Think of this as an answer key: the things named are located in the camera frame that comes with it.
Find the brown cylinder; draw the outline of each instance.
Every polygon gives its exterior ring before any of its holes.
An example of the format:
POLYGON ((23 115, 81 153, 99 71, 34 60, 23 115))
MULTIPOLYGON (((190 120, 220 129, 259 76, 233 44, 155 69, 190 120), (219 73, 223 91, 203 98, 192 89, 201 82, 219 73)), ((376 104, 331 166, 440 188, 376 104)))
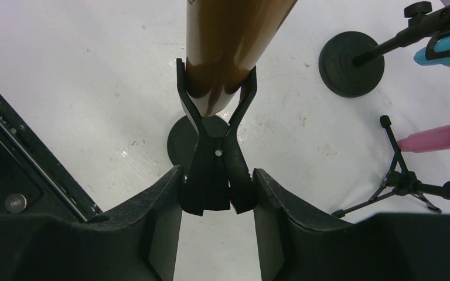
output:
POLYGON ((297 0, 187 0, 187 92, 202 116, 223 110, 297 0))

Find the black circular base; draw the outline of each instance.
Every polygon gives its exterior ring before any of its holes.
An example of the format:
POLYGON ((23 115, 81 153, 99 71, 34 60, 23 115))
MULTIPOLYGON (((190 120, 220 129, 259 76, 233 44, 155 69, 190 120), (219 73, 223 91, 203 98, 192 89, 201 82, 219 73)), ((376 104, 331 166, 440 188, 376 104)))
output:
MULTIPOLYGON (((223 137, 229 128, 228 123, 218 116, 202 119, 208 135, 213 138, 223 137)), ((173 165, 180 165, 188 174, 194 151, 196 150, 198 135, 187 116, 175 123, 168 135, 166 149, 173 165)))
POLYGON ((327 87, 346 98, 368 94, 382 79, 384 57, 356 68, 353 58, 377 46, 370 36, 356 31, 343 32, 325 44, 318 68, 327 87))

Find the blue object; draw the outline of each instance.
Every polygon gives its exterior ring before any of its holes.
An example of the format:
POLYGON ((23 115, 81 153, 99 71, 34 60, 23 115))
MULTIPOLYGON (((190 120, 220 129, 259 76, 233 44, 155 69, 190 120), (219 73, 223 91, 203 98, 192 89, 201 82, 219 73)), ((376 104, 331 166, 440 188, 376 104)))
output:
MULTIPOLYGON (((443 59, 427 60, 425 58, 425 49, 423 48, 415 54, 414 60, 421 66, 434 66, 436 64, 442 64, 443 66, 450 66, 450 57, 443 59)), ((450 36, 443 38, 437 42, 434 51, 444 52, 450 50, 450 36)))

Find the white table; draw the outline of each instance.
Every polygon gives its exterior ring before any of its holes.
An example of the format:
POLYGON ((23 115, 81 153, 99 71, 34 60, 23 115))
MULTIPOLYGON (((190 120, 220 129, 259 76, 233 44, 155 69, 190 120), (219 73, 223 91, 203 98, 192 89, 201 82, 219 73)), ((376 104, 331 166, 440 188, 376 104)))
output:
MULTIPOLYGON (((366 200, 398 138, 450 124, 450 69, 420 67, 425 41, 386 55, 369 95, 344 99, 318 74, 335 34, 358 30, 383 42, 406 27, 413 0, 299 1, 258 62, 258 94, 238 135, 249 167, 332 212, 366 200)), ((434 9, 442 7, 432 1, 434 9)), ((0 1, 0 92, 103 209, 141 192, 171 168, 166 137, 183 116, 175 59, 185 57, 186 1, 0 1)), ((237 99, 219 115, 228 118, 237 99)), ((450 180, 450 150, 406 154, 427 183, 450 180)), ((450 202, 429 196, 450 213, 450 202)), ((427 213, 410 196, 377 211, 427 213)), ((259 280, 252 212, 184 214, 175 280, 259 280)))

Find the pink object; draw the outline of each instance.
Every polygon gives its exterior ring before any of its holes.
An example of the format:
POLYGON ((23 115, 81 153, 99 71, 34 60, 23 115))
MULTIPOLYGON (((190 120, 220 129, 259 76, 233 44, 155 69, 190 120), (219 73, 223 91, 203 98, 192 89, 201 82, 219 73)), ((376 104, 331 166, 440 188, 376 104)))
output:
POLYGON ((403 152, 429 152, 450 149, 450 125, 414 133, 397 142, 403 152))

